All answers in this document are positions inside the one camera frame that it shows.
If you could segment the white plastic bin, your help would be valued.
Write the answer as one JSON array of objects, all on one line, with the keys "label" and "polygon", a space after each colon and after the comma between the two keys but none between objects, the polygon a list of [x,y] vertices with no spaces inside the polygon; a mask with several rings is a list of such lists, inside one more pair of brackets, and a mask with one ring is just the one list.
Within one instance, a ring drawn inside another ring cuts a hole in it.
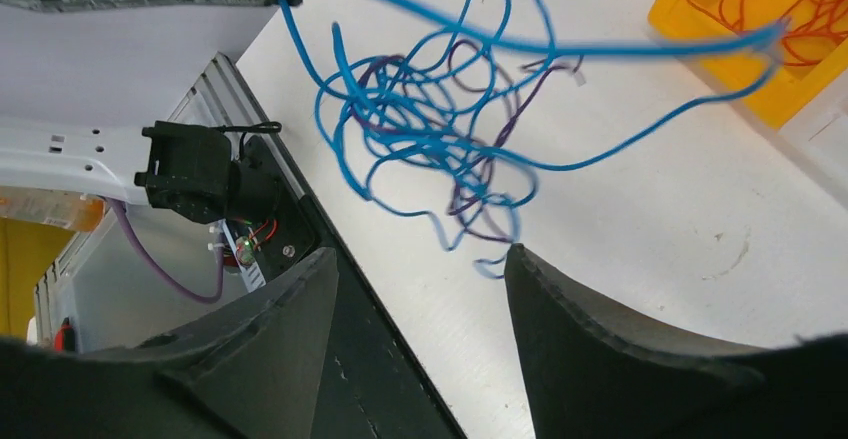
[{"label": "white plastic bin", "polygon": [[847,207],[847,73],[778,130],[788,156]]}]

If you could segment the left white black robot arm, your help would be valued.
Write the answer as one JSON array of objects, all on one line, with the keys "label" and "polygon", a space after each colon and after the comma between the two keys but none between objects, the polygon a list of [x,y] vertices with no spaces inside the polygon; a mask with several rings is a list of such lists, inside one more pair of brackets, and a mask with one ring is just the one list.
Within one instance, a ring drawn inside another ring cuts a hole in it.
[{"label": "left white black robot arm", "polygon": [[303,0],[1,0],[1,182],[262,221],[283,182],[225,126],[176,123],[214,56],[239,56],[279,5]]}]

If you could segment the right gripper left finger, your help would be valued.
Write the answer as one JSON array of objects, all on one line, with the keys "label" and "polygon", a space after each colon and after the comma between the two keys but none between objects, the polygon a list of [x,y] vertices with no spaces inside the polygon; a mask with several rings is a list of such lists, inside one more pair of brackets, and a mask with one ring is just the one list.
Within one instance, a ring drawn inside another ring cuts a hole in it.
[{"label": "right gripper left finger", "polygon": [[5,438],[306,438],[336,304],[334,250],[133,347],[1,343]]}]

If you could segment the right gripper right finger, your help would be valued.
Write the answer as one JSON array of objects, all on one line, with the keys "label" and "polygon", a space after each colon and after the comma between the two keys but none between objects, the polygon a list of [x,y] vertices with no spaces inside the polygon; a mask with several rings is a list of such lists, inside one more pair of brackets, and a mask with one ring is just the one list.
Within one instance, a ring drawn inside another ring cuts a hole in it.
[{"label": "right gripper right finger", "polygon": [[653,319],[521,244],[504,270],[540,438],[843,438],[847,337],[763,349]]}]

